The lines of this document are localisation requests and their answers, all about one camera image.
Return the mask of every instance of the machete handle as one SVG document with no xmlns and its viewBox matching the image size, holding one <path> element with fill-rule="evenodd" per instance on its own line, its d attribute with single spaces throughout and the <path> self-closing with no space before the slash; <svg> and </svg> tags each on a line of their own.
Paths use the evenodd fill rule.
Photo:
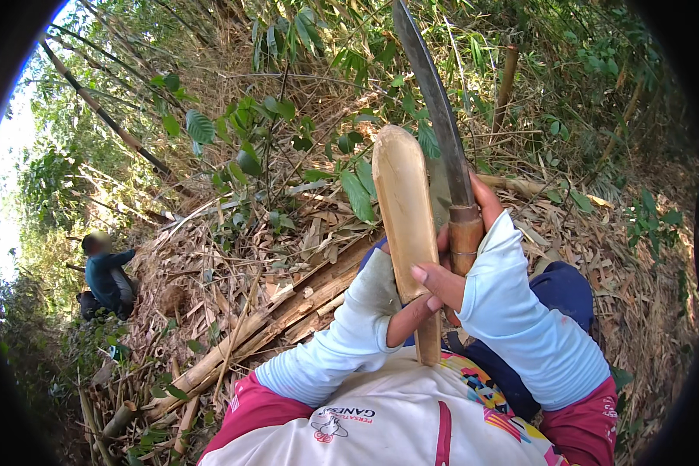
<svg viewBox="0 0 699 466">
<path fill-rule="evenodd" d="M 485 236 L 485 224 L 479 214 L 477 205 L 451 206 L 448 209 L 448 239 L 450 241 L 451 270 L 454 274 L 466 276 L 476 260 L 479 243 Z M 460 326 L 461 321 L 453 309 L 446 306 L 445 315 L 448 322 Z"/>
</svg>

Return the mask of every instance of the person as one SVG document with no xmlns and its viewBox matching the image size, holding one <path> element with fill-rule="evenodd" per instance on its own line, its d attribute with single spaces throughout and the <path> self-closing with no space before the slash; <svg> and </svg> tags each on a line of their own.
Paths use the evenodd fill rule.
<svg viewBox="0 0 699 466">
<path fill-rule="evenodd" d="M 443 265 L 410 271 L 431 293 L 401 309 L 388 247 L 373 248 L 328 330 L 234 384 L 200 466 L 614 463 L 616 386 L 576 321 L 592 317 L 587 282 L 556 263 L 529 286 L 520 231 L 471 182 L 486 235 L 466 277 L 446 267 L 443 228 Z M 444 303 L 476 346 L 422 366 L 404 342 Z M 534 409 L 539 429 L 524 418 Z"/>
<path fill-rule="evenodd" d="M 80 243 L 88 260 L 85 261 L 85 282 L 107 312 L 114 312 L 126 321 L 134 309 L 137 284 L 124 273 L 121 266 L 135 256 L 136 247 L 120 254 L 111 254 L 108 235 L 93 232 Z"/>
</svg>

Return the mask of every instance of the light blue arm sleeve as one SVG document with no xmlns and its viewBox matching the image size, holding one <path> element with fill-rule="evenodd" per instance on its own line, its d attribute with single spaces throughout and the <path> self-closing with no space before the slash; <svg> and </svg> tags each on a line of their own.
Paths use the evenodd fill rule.
<svg viewBox="0 0 699 466">
<path fill-rule="evenodd" d="M 278 395 L 320 406 L 352 372 L 378 370 L 401 348 L 386 346 L 388 322 L 400 309 L 391 256 L 376 249 L 329 329 L 256 368 L 256 378 Z"/>
<path fill-rule="evenodd" d="M 610 376 L 596 342 L 531 291 L 520 231 L 507 211 L 492 225 L 466 275 L 463 328 L 521 377 L 545 411 L 585 398 Z"/>
</svg>

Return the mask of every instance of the logo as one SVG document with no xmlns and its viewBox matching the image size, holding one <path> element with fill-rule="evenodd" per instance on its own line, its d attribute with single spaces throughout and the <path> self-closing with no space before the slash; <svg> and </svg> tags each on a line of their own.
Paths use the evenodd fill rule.
<svg viewBox="0 0 699 466">
<path fill-rule="evenodd" d="M 313 433 L 313 438 L 321 443 L 331 443 L 335 435 L 339 437 L 346 437 L 349 435 L 346 429 L 339 424 L 339 419 L 334 416 L 331 416 L 329 422 L 326 424 L 311 422 L 311 427 L 316 429 L 316 432 Z"/>
</svg>

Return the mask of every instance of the pink sleeve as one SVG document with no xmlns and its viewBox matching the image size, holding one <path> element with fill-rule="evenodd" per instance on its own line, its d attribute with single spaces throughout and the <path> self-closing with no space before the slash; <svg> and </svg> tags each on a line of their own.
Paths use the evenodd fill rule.
<svg viewBox="0 0 699 466">
<path fill-rule="evenodd" d="M 590 395 L 559 411 L 543 413 L 539 428 L 570 464 L 614 464 L 616 385 L 608 377 Z"/>
<path fill-rule="evenodd" d="M 279 396 L 263 387 L 256 372 L 235 383 L 235 395 L 225 411 L 223 426 L 207 444 L 200 461 L 209 452 L 219 450 L 252 430 L 281 426 L 299 417 L 310 417 L 314 409 L 291 398 Z"/>
</svg>

